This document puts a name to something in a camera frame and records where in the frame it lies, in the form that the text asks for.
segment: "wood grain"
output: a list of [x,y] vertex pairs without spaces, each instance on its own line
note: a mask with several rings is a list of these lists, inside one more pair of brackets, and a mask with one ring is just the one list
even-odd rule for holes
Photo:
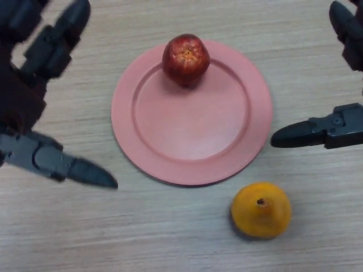
[[[2,167],[1,272],[363,271],[363,146],[327,151],[267,144],[223,183],[175,188],[144,176],[122,156],[109,116],[125,68],[184,32],[235,47],[255,63],[273,96],[272,132],[361,102],[362,75],[341,57],[328,18],[331,1],[90,2],[90,24],[72,65],[49,85],[36,129],[67,152],[104,165],[120,189],[60,185]],[[41,26],[68,3],[52,1]],[[28,44],[17,48],[16,64]],[[252,243],[236,236],[228,211],[237,191],[258,180],[284,188],[294,213],[287,233]]]

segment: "orange fruit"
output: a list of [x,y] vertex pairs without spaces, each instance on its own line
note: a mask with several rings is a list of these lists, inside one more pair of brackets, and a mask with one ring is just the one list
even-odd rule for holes
[[231,215],[244,234],[262,239],[274,238],[288,228],[292,208],[286,193],[267,181],[242,188],[234,197]]

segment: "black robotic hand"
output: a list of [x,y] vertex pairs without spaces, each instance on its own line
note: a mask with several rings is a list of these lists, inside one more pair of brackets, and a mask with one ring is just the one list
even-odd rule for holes
[[47,83],[61,77],[68,67],[70,53],[91,14],[88,0],[75,0],[54,26],[41,30],[18,69],[11,62],[12,51],[30,37],[48,2],[0,0],[0,164],[6,162],[59,182],[68,178],[116,189],[117,181],[106,170],[63,153],[57,141],[32,131],[46,107]]
[[[337,39],[344,45],[342,56],[353,71],[363,71],[363,1],[350,0],[356,5],[353,15],[338,1],[332,2],[329,10],[330,22]],[[324,145],[339,148],[363,143],[363,106],[342,105],[322,118],[284,127],[272,135],[271,146],[293,148]]]

